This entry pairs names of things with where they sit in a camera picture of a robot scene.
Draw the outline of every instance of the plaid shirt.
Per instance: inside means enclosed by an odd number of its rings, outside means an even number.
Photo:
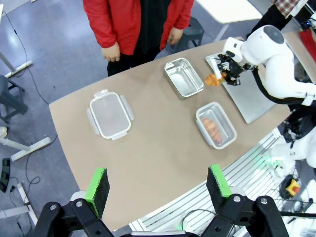
[[[289,16],[294,7],[302,0],[277,0],[275,2],[276,7],[282,13],[285,18]]]

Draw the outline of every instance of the bread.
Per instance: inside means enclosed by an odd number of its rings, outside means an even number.
[[[205,117],[201,117],[201,121],[212,140],[218,144],[221,143],[223,139],[216,122]]]
[[[211,86],[218,86],[218,85],[222,84],[222,82],[225,79],[226,75],[227,75],[226,73],[222,73],[222,78],[218,80],[216,78],[216,75],[213,73],[213,74],[211,74],[211,75],[206,77],[205,84],[211,85]]]

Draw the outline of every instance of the bolt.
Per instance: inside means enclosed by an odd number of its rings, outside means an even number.
[[[240,197],[235,196],[235,197],[234,197],[234,201],[235,201],[235,202],[240,202]]]
[[[52,211],[52,210],[56,209],[56,207],[57,207],[56,205],[52,205],[52,206],[50,206],[49,209]]]
[[[78,202],[76,203],[76,206],[77,206],[77,207],[82,206],[82,201],[78,201]]]
[[[265,198],[262,198],[262,199],[261,199],[261,203],[262,203],[262,204],[267,204],[267,203],[268,203],[268,200],[265,199]]]

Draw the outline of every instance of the stool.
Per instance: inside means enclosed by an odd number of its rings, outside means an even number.
[[[16,87],[19,90],[19,94],[17,96],[13,96],[10,93],[10,90]],[[3,104],[7,110],[14,109],[5,116],[2,116],[0,111],[0,119],[2,119],[4,122],[8,123],[8,120],[17,113],[24,115],[28,110],[28,107],[23,103],[22,92],[24,91],[25,90],[18,84],[14,83],[3,75],[0,75],[0,104]]]
[[[202,38],[204,35],[204,29],[197,19],[194,17],[190,18],[190,24],[187,28],[184,29],[183,35],[178,43],[175,45],[166,45],[166,49],[169,53],[177,53],[183,50],[188,49],[188,43],[192,41],[195,47],[201,45]]]

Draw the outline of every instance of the gray floor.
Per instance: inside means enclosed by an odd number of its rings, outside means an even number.
[[[264,13],[271,1],[251,0],[250,2]],[[25,45],[28,59],[34,62],[30,69],[39,91],[49,103],[107,77],[107,63],[101,57],[100,47],[89,27],[82,1],[27,2],[11,11],[8,16]],[[197,18],[205,29],[202,43],[213,42],[221,29],[221,24],[197,3],[192,9],[192,16]],[[256,22],[232,23],[224,38],[245,36]],[[294,29],[298,27],[291,22],[284,30]],[[0,26],[0,50],[14,65],[20,65],[26,60],[23,48],[6,17],[2,18]],[[167,52],[163,51],[158,58],[165,55]],[[0,63],[0,73],[7,72],[5,65]],[[21,77],[13,80],[26,89],[24,100],[29,110],[26,115],[17,115],[11,120],[8,138],[31,144],[44,136],[55,137],[56,131],[49,108],[36,93],[29,72],[25,71]],[[0,145],[1,158],[10,157],[13,153],[15,150]],[[27,190],[25,165],[25,158],[13,163],[11,176],[24,182],[24,188]],[[40,182],[32,185],[28,194],[37,216],[46,202],[53,200],[64,205],[72,193],[79,190],[58,139],[50,147],[30,157],[27,171],[31,179],[40,176]],[[9,186],[11,185],[16,185],[14,179],[10,181]],[[11,193],[11,197],[16,205],[22,204],[17,190]],[[9,191],[5,194],[0,193],[0,210],[12,207]],[[30,227],[27,215],[22,215],[19,222],[26,234]],[[0,220],[0,236],[22,236],[14,218]]]

